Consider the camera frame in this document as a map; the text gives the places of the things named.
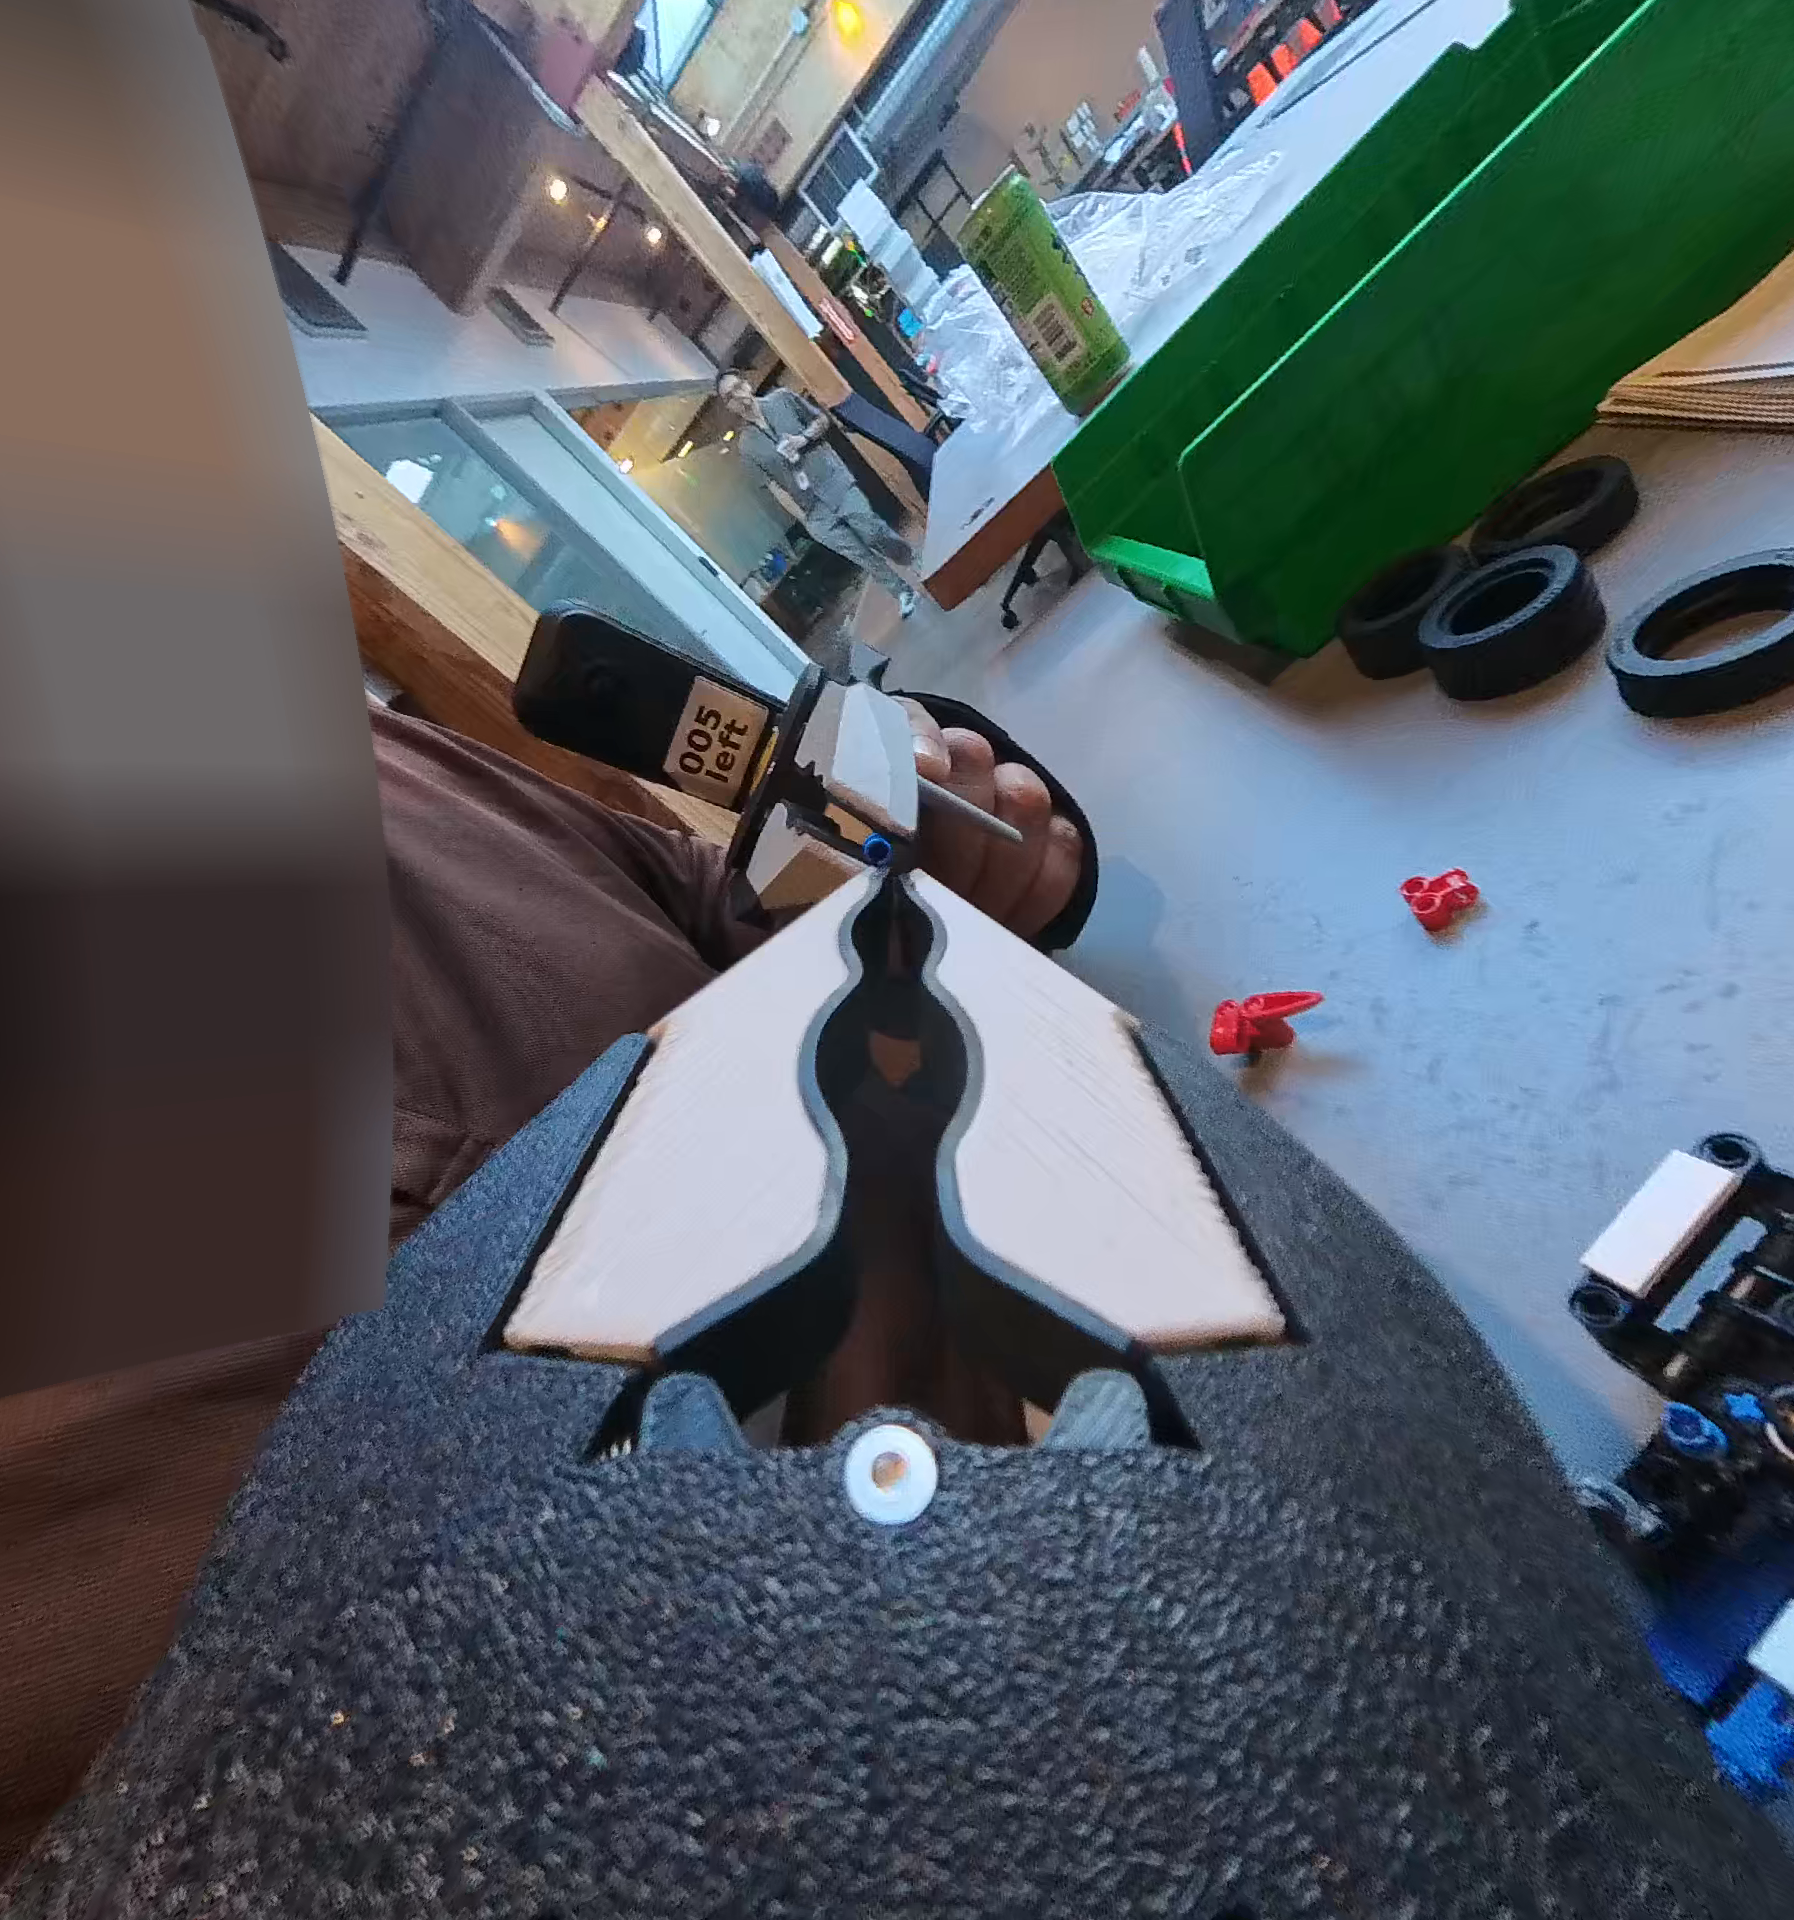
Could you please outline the toy brick race car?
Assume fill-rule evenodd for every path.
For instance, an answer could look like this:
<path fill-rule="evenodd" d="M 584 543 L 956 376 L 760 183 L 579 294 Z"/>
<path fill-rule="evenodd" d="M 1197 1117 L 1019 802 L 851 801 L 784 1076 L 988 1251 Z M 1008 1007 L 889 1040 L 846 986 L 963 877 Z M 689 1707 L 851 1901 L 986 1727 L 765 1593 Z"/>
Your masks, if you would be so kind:
<path fill-rule="evenodd" d="M 1737 1133 L 1668 1153 L 1582 1254 L 1567 1310 L 1654 1399 L 1578 1499 L 1639 1578 L 1653 1662 L 1720 1774 L 1794 1774 L 1794 1173 Z"/>

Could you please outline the long wooden table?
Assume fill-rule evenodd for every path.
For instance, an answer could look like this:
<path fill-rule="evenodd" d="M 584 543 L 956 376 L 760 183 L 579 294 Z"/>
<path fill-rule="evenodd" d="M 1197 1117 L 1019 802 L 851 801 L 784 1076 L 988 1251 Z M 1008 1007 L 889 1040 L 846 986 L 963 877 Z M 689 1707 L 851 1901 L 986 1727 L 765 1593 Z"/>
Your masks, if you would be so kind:
<path fill-rule="evenodd" d="M 723 297 L 742 313 L 747 324 L 769 348 L 795 384 L 808 393 L 811 399 L 833 409 L 851 398 L 861 398 L 844 373 L 827 358 L 821 344 L 813 344 L 803 333 L 793 308 L 755 270 L 748 253 L 726 229 L 723 218 L 714 213 L 694 182 L 677 168 L 669 151 L 646 129 L 625 83 L 616 78 L 589 79 L 575 97 L 575 120 L 625 174 L 644 206 L 658 216 L 658 223 L 684 244 Z M 765 253 L 787 270 L 803 294 L 813 294 L 821 309 L 827 294 L 815 273 L 807 270 L 808 265 L 790 248 L 785 236 L 768 223 L 762 241 Z M 920 434 L 925 412 L 909 398 L 897 375 L 873 351 L 862 331 L 858 328 L 846 339 L 836 335 L 829 322 L 824 322 L 824 327 L 827 331 L 821 336 L 826 341 L 836 339 L 851 363 L 872 376 L 872 382 L 886 399 L 881 412 L 891 413 Z"/>

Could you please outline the open instruction booklet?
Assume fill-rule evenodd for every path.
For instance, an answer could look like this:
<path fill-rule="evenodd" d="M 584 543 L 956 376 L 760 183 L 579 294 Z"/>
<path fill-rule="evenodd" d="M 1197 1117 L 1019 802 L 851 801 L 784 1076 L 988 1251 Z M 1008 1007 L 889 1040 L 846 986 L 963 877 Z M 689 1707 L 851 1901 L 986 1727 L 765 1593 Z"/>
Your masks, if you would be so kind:
<path fill-rule="evenodd" d="M 1723 314 L 1617 382 L 1599 421 L 1794 434 L 1794 252 Z"/>

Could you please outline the wooden workbench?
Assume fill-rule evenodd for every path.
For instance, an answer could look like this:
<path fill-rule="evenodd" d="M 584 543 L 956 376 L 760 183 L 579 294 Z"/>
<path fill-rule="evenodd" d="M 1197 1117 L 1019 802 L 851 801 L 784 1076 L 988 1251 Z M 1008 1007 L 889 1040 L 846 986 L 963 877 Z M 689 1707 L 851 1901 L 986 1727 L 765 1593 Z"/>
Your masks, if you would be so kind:
<path fill-rule="evenodd" d="M 318 421 L 314 432 L 362 662 L 401 689 L 419 718 L 612 811 L 684 829 L 723 852 L 733 823 L 710 804 L 521 727 L 512 693 L 534 613 L 336 432 Z"/>

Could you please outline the green plastic bin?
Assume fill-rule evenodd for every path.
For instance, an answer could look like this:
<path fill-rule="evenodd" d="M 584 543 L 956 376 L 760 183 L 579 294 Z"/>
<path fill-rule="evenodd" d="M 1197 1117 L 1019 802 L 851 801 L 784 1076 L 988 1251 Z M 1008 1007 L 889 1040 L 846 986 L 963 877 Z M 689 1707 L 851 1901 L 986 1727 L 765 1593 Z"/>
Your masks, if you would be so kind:
<path fill-rule="evenodd" d="M 1124 589 L 1305 656 L 1794 252 L 1794 5 L 1511 5 L 1054 460 Z"/>

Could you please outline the light green box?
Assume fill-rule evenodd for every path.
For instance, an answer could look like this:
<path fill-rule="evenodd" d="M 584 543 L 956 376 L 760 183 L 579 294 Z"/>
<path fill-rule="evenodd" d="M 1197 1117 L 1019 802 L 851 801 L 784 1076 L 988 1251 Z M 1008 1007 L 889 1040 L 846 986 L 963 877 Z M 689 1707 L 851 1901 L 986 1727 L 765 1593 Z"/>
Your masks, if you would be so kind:
<path fill-rule="evenodd" d="M 956 246 L 1061 405 L 1089 417 L 1124 380 L 1130 351 L 1017 165 L 972 203 Z"/>

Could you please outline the person's left hand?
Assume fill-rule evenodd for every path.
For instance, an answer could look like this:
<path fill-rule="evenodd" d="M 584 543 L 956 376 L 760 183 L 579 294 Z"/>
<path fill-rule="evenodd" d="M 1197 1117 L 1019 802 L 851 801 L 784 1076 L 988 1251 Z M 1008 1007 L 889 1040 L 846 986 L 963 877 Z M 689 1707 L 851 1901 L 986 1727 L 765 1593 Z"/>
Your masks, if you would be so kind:
<path fill-rule="evenodd" d="M 927 801 L 919 861 L 939 883 L 1023 940 L 1042 935 L 1073 903 L 1086 869 L 1081 827 L 1054 787 L 1014 751 L 906 705 L 919 780 L 959 797 L 963 813 Z"/>

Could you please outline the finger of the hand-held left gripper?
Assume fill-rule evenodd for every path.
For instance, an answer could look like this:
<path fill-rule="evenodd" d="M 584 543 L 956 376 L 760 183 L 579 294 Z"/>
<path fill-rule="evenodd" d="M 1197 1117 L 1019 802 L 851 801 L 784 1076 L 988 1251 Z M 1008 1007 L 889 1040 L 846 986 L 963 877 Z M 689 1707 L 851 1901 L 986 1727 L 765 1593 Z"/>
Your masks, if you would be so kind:
<path fill-rule="evenodd" d="M 829 797 L 868 829 L 913 839 L 920 782 L 909 711 L 881 689 L 829 689 Z"/>
<path fill-rule="evenodd" d="M 796 915 L 858 875 L 858 851 L 800 811 L 768 811 L 747 855 L 747 885 L 768 915 Z"/>

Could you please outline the storage shelving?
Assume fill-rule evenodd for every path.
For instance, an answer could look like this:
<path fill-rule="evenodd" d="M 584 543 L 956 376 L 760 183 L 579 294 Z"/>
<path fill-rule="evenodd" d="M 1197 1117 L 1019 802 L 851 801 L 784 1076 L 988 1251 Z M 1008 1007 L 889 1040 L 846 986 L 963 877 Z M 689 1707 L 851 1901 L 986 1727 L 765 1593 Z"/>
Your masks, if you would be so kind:
<path fill-rule="evenodd" d="M 1323 79 L 1325 58 L 1360 50 L 1360 22 L 1401 26 L 1391 3 L 1163 3 L 1152 13 L 1163 88 L 1187 174 L 1209 162 L 1286 83 Z"/>

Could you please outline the clear plastic bag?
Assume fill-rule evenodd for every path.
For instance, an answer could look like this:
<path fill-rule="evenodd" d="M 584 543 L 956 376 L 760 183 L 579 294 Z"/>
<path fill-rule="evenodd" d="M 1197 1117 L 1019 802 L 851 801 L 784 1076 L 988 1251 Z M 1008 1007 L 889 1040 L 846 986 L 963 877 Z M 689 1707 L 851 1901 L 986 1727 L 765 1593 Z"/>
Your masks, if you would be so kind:
<path fill-rule="evenodd" d="M 1246 229 L 1285 171 L 1285 151 L 1270 148 L 1217 158 L 1165 192 L 1075 193 L 1046 211 L 1103 318 L 1134 348 L 1154 309 L 1212 278 L 1220 246 Z M 970 262 L 925 303 L 923 345 L 942 407 L 956 423 L 1006 429 L 1054 405 L 1024 331 Z"/>

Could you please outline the grey desk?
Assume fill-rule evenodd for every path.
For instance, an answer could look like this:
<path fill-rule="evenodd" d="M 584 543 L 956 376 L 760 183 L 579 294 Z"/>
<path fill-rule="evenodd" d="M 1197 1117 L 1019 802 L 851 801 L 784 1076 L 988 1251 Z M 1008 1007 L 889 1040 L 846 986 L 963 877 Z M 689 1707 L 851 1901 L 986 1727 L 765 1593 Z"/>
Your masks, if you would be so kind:
<path fill-rule="evenodd" d="M 1794 689 L 1642 720 L 1597 646 L 1537 690 L 1286 667 L 1062 571 L 891 626 L 891 680 L 1001 723 L 1076 795 L 1101 897 L 1070 968 L 1201 1043 L 1219 1000 L 1325 994 L 1226 1068 L 1439 1271 L 1572 1476 L 1653 1397 L 1572 1323 L 1580 1254 L 1712 1131 L 1794 1173 Z M 1423 933 L 1405 877 L 1481 905 Z"/>

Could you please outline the black rubber tyre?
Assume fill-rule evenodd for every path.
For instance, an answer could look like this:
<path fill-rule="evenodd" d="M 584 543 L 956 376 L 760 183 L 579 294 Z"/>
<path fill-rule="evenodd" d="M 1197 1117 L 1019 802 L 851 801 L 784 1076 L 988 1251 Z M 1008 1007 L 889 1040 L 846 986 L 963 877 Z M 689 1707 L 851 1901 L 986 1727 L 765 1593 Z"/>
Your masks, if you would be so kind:
<path fill-rule="evenodd" d="M 1549 467 L 1501 495 L 1470 536 L 1474 564 L 1495 564 L 1538 547 L 1567 547 L 1580 557 L 1604 549 L 1639 515 L 1627 462 L 1592 456 Z"/>
<path fill-rule="evenodd" d="M 1423 617 L 1471 570 L 1474 557 L 1465 544 L 1439 543 L 1401 555 L 1370 576 L 1334 620 L 1334 635 L 1358 673 L 1388 682 L 1423 669 Z"/>
<path fill-rule="evenodd" d="M 1417 645 L 1445 696 L 1482 702 L 1529 693 L 1604 637 L 1592 567 L 1538 544 L 1465 571 L 1426 610 Z"/>
<path fill-rule="evenodd" d="M 1614 627 L 1604 666 L 1632 713 L 1721 718 L 1794 689 L 1794 547 L 1708 565 Z"/>

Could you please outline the white table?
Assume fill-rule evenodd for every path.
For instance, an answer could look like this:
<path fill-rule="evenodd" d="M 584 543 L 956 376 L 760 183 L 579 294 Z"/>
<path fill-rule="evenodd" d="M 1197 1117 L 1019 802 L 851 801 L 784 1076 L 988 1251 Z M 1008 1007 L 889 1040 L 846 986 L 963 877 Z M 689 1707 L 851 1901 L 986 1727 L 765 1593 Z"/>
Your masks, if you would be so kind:
<path fill-rule="evenodd" d="M 1381 3 L 1329 40 L 1187 183 L 1217 240 L 1124 331 L 1133 368 L 1154 361 L 1197 303 L 1235 278 L 1252 250 L 1450 48 L 1481 48 L 1508 3 Z M 1081 432 L 1054 399 L 1027 425 L 960 425 L 937 457 L 923 536 L 925 586 L 952 611 L 1012 561 L 1054 514 L 1054 460 Z"/>

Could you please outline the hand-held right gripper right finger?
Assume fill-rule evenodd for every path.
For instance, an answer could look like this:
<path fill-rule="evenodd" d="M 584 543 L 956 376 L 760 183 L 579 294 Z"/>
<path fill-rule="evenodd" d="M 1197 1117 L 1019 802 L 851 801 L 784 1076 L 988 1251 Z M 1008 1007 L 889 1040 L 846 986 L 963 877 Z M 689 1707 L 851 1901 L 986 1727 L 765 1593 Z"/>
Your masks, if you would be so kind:
<path fill-rule="evenodd" d="M 932 877 L 905 877 L 905 908 L 960 1072 L 934 1189 L 980 1360 L 1044 1412 L 1092 1372 L 1172 1409 L 1163 1360 L 1283 1346 L 1283 1304 L 1138 1022 Z"/>

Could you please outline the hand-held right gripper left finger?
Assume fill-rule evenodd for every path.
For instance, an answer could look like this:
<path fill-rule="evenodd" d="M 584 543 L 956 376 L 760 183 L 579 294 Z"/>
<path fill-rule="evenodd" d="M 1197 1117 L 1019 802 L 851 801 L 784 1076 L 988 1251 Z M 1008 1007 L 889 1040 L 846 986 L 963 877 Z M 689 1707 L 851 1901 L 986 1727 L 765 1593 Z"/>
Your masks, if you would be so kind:
<path fill-rule="evenodd" d="M 881 889 L 846 882 L 644 1034 L 508 1354 L 697 1373 L 741 1419 L 813 1373 L 851 1313 L 832 1254 L 846 1147 L 816 1043 L 862 983 L 857 924 Z"/>

